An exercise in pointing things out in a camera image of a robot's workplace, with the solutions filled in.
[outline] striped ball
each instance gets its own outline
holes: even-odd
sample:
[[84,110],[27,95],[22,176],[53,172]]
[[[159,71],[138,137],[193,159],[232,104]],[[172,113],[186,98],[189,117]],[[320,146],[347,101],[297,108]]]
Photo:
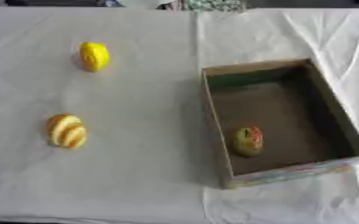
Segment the striped ball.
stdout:
[[82,146],[87,140],[86,128],[75,115],[54,115],[47,121],[49,139],[54,145],[67,149]]

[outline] orange striped ball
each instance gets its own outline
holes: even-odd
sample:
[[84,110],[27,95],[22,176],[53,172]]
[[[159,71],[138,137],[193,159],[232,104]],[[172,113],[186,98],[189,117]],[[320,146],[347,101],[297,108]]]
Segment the orange striped ball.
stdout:
[[49,139],[54,145],[72,150],[79,148],[87,140],[86,128],[75,115],[54,115],[46,126]]

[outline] yellow toy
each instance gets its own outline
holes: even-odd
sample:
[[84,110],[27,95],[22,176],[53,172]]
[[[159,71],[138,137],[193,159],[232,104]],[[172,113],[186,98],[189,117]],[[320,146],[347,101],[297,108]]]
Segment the yellow toy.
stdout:
[[103,43],[82,43],[80,55],[84,67],[89,71],[101,70],[109,63],[110,60],[109,50]]
[[52,116],[47,121],[46,130],[52,144],[69,150],[82,146],[87,140],[86,128],[75,115]]

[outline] white sheet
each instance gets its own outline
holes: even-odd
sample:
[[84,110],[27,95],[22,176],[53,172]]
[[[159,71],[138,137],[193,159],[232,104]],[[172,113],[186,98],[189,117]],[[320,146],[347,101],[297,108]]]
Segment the white sheet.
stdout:
[[[192,17],[113,9],[0,8],[0,219],[207,223]],[[83,72],[101,41],[113,60]],[[45,120],[88,127],[76,152],[47,145]]]
[[[106,43],[113,63],[82,72],[82,41]],[[320,65],[359,128],[359,10],[0,8],[0,220],[359,223],[359,168],[212,187],[200,67],[292,57]],[[76,152],[41,131],[63,112],[88,126]]]
[[[312,58],[359,129],[359,10],[202,14],[199,25],[203,66]],[[359,167],[205,196],[213,223],[359,223]]]

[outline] white paper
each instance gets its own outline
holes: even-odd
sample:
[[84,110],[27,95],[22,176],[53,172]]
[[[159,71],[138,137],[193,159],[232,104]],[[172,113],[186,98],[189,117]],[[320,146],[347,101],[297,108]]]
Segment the white paper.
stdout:
[[[0,220],[208,223],[192,21],[0,9]],[[108,67],[89,73],[74,63],[83,41],[107,45]],[[47,144],[45,121],[58,113],[88,127],[78,151]]]
[[[359,10],[251,10],[200,16],[201,66],[311,58],[359,129]],[[206,188],[213,223],[359,223],[355,171],[234,191]]]
[[[80,70],[84,41],[107,68]],[[359,167],[214,188],[200,68],[288,58],[312,58],[359,129],[359,10],[0,8],[0,220],[359,223]],[[46,143],[64,112],[88,127],[75,152]]]

